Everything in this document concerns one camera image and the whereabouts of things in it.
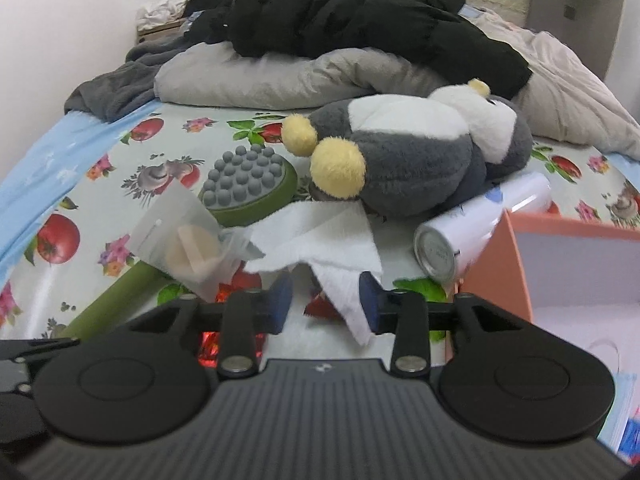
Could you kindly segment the green massage hammer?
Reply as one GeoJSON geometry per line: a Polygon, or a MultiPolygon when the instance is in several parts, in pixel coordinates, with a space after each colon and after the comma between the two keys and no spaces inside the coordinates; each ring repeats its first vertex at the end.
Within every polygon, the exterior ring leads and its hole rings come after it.
{"type": "MultiPolygon", "coordinates": [[[[291,203],[297,183],[295,168],[273,148],[240,145],[214,162],[196,197],[224,228],[248,229],[291,203]]],[[[110,330],[140,308],[141,301],[164,275],[171,278],[138,259],[61,335],[87,339],[110,330]]]]}

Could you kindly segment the white crumpled cloth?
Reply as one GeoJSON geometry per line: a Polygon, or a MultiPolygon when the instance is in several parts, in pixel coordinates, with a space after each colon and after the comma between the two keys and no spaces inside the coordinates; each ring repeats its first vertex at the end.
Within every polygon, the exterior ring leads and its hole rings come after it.
{"type": "Polygon", "coordinates": [[[145,3],[137,10],[136,27],[138,32],[167,25],[182,17],[184,0],[160,0],[145,3]]]}

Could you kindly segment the blue surgical face mask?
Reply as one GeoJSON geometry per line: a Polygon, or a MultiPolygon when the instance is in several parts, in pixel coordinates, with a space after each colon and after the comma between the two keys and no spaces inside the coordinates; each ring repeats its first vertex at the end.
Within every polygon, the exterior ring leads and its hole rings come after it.
{"type": "Polygon", "coordinates": [[[598,439],[629,465],[639,463],[639,360],[611,338],[599,338],[588,351],[610,370],[614,401],[598,439]]]}

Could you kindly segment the dark red snack packet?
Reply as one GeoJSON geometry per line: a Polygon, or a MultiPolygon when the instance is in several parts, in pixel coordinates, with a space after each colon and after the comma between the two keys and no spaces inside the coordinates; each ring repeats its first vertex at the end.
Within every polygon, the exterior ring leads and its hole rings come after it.
{"type": "Polygon", "coordinates": [[[322,318],[322,320],[343,321],[341,313],[338,312],[324,291],[320,288],[310,290],[310,300],[304,309],[304,315],[311,318],[322,318]]]}

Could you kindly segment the clear plastic pouch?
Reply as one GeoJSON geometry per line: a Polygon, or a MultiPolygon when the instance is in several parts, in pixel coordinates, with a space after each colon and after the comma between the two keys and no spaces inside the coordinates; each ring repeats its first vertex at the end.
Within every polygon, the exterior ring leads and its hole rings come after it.
{"type": "Polygon", "coordinates": [[[253,255],[250,229],[224,228],[196,195],[177,182],[168,185],[142,217],[126,247],[208,302],[253,255]]]}

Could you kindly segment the dark grey blanket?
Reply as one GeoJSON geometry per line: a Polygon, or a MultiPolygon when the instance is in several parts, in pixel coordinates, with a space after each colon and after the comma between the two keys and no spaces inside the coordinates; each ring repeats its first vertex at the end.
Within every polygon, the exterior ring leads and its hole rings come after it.
{"type": "Polygon", "coordinates": [[[64,113],[83,112],[102,122],[116,122],[153,101],[160,68],[192,46],[180,34],[137,44],[119,68],[80,84],[66,99],[64,113]]]}

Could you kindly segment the white tissue paper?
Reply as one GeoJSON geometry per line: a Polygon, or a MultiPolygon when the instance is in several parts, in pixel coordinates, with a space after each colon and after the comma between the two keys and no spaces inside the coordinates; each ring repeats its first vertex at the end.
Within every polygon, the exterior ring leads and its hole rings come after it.
{"type": "Polygon", "coordinates": [[[359,298],[359,278],[383,276],[370,222],[359,202],[296,202],[250,227],[250,242],[262,253],[247,273],[276,272],[305,263],[344,318],[357,344],[372,335],[359,298]]]}

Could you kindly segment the orange cardboard box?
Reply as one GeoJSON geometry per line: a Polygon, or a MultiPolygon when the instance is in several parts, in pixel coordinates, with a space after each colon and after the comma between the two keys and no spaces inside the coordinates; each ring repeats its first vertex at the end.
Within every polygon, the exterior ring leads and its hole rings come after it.
{"type": "Polygon", "coordinates": [[[506,214],[456,297],[449,411],[506,442],[597,437],[614,380],[588,351],[611,338],[639,359],[639,235],[543,214],[506,214]]]}

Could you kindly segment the wooden nightstand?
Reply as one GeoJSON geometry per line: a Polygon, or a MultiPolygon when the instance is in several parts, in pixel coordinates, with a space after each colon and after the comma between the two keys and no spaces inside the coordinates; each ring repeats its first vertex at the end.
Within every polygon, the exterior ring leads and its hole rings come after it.
{"type": "Polygon", "coordinates": [[[137,44],[143,44],[145,41],[154,41],[167,36],[175,35],[180,32],[182,25],[186,22],[184,18],[168,22],[163,25],[157,25],[149,29],[137,31],[137,44]]]}

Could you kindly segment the black jacket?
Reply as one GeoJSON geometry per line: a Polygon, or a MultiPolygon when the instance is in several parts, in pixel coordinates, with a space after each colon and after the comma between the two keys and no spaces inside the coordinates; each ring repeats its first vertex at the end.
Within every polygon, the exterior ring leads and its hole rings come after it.
{"type": "Polygon", "coordinates": [[[448,84],[479,79],[512,99],[532,71],[510,44],[461,15],[466,0],[198,0],[186,32],[194,44],[228,41],[236,53],[318,58],[375,48],[424,65],[448,84]]]}

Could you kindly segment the fruit print tablecloth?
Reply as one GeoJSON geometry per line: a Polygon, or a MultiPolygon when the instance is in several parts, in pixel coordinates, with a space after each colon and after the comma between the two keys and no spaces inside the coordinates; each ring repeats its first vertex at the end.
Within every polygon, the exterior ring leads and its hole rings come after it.
{"type": "MultiPolygon", "coordinates": [[[[138,262],[125,248],[130,232],[164,192],[180,182],[194,194],[216,159],[237,146],[256,144],[282,154],[298,175],[293,200],[321,200],[311,191],[306,159],[288,154],[279,143],[284,113],[234,108],[160,105],[95,162],[56,205],[24,249],[9,279],[1,281],[1,338],[55,338],[138,262]]],[[[527,170],[544,174],[552,187],[552,210],[564,217],[614,223],[635,228],[630,220],[612,221],[619,197],[637,195],[639,163],[620,155],[602,155],[539,139],[527,170]]],[[[386,220],[369,216],[384,269],[383,284],[396,278],[421,276],[412,253],[419,219],[386,220]]],[[[303,314],[310,300],[308,268],[294,274],[295,296],[284,333],[267,342],[268,358],[326,356],[329,359],[366,356],[388,362],[392,336],[379,336],[367,347],[354,341],[340,322],[303,314]]]]}

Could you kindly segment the light blue bedsheet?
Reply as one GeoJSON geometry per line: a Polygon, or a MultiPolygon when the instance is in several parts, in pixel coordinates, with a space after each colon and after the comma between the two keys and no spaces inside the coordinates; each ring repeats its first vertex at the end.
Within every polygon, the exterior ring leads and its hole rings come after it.
{"type": "Polygon", "coordinates": [[[60,119],[1,182],[1,281],[6,282],[50,213],[125,132],[154,112],[151,101],[116,122],[83,112],[60,119]]]}

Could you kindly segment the white aluminium can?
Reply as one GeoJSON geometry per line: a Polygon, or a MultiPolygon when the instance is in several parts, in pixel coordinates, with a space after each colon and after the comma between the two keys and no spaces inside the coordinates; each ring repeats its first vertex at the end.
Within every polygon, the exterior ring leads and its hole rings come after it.
{"type": "Polygon", "coordinates": [[[480,256],[504,212],[545,212],[551,202],[551,185],[543,174],[514,174],[421,223],[413,239],[416,261],[429,278],[450,285],[480,256]]]}

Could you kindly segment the grey penguin plush toy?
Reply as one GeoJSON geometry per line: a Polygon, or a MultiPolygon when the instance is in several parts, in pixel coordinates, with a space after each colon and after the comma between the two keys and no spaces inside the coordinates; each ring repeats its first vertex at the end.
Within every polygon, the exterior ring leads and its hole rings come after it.
{"type": "Polygon", "coordinates": [[[377,94],[326,104],[282,122],[284,147],[310,161],[334,200],[362,200],[385,217],[457,206],[528,163],[522,113],[478,79],[426,98],[377,94]]]}

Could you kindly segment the red foil tea packet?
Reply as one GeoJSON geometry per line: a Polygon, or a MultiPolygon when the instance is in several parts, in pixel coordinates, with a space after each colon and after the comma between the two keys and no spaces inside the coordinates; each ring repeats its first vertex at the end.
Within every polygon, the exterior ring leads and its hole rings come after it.
{"type": "Polygon", "coordinates": [[[220,330],[205,332],[202,338],[198,362],[208,368],[217,368],[220,360],[232,356],[238,344],[235,342],[236,336],[244,337],[247,334],[248,316],[232,313],[228,307],[229,297],[235,292],[249,289],[262,289],[262,278],[258,274],[247,273],[244,270],[244,263],[233,274],[229,283],[222,283],[218,287],[215,298],[216,302],[224,305],[224,317],[220,330]]]}

